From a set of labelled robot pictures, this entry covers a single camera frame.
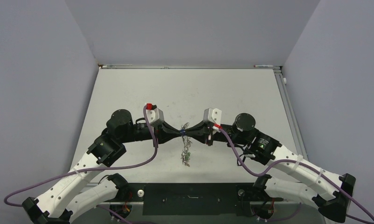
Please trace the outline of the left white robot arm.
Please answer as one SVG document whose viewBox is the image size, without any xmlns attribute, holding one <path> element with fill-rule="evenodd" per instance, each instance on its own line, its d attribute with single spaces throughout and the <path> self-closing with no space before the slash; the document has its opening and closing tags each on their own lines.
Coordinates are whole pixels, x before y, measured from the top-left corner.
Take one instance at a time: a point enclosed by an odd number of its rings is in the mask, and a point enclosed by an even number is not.
<svg viewBox="0 0 374 224">
<path fill-rule="evenodd" d="M 126 153 L 125 143 L 152 140 L 154 152 L 159 144 L 184 136 L 186 132 L 167 124 L 162 111 L 153 105 L 143 109 L 144 123 L 133 123 L 126 109 L 116 110 L 81 159 L 57 183 L 37 197 L 29 197 L 22 207 L 34 224 L 71 224 L 79 216 L 102 202 L 122 201 L 128 196 L 128 182 L 120 174 L 112 174 L 99 185 L 84 191 L 84 187 L 113 166 Z"/>
</svg>

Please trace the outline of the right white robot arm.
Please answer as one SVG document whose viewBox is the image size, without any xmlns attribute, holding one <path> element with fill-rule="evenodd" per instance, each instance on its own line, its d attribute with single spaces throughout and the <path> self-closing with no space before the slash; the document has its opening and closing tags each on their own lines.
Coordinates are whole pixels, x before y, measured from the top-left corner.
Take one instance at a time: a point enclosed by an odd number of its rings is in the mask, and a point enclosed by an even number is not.
<svg viewBox="0 0 374 224">
<path fill-rule="evenodd" d="M 237 155 L 237 165 L 247 168 L 246 159 L 265 166 L 256 177 L 253 194 L 259 200 L 267 197 L 290 199 L 316 208 L 327 219 L 344 223 L 356 179 L 350 174 L 339 175 L 316 166 L 302 155 L 289 150 L 280 141 L 256 129 L 255 118 L 240 113 L 233 124 L 221 124 L 221 112 L 206 110 L 203 121 L 190 128 L 182 128 L 183 137 L 211 145 L 226 142 L 233 151 L 243 147 Z"/>
</svg>

